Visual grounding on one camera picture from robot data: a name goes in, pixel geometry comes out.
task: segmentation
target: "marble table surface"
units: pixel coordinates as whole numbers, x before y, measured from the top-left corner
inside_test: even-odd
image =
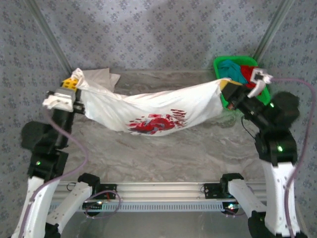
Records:
[[[134,95],[176,90],[210,80],[206,71],[121,72],[115,93]],[[90,153],[87,165],[67,180],[77,180],[83,172],[104,182],[121,181],[218,181],[224,173],[241,173],[247,180],[264,179],[253,138],[241,125],[240,112],[223,110],[217,118],[163,137],[131,135],[111,131],[76,115],[72,134]],[[244,122],[250,133],[256,127]],[[73,143],[65,172],[80,165],[83,153]]]

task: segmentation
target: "teal cloth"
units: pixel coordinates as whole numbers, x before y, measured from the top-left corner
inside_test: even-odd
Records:
[[[226,59],[218,64],[220,78],[231,78],[233,81],[246,84],[248,83],[241,73],[240,65],[232,60]]]

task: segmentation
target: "patterned wallpaper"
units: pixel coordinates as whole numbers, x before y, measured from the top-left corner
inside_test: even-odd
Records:
[[[22,0],[0,1],[0,237],[12,234],[25,199],[28,151],[20,132],[67,74]]]
[[[262,64],[276,77],[298,77],[317,90],[317,2],[298,0],[287,14],[264,55]],[[308,112],[310,90],[297,83],[275,84],[273,91],[286,90],[300,97],[301,117],[292,127],[294,137],[302,146]],[[296,198],[312,237],[317,237],[317,127],[316,112],[309,139],[309,152],[295,183]]]
[[[37,0],[73,68],[206,69],[252,55],[280,0]]]

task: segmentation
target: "red cloth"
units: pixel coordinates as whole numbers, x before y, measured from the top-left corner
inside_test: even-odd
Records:
[[[257,68],[257,66],[248,66],[248,65],[241,65],[241,73],[243,77],[248,81],[247,84],[245,84],[248,88],[254,88],[256,86],[255,83],[250,82],[251,74],[254,68]]]

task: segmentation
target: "green basket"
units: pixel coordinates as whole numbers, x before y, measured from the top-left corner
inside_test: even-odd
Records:
[[[218,65],[220,62],[224,60],[232,60],[238,65],[258,66],[258,63],[255,61],[255,59],[249,56],[219,56],[215,58],[213,61],[213,67],[214,67],[214,71],[216,73],[217,79],[220,79]],[[257,99],[263,102],[264,105],[267,105],[271,101],[271,96],[269,94],[267,87],[265,87],[262,93],[257,96]],[[223,107],[227,108],[229,103],[225,100],[222,94],[221,94],[221,101],[222,101]]]

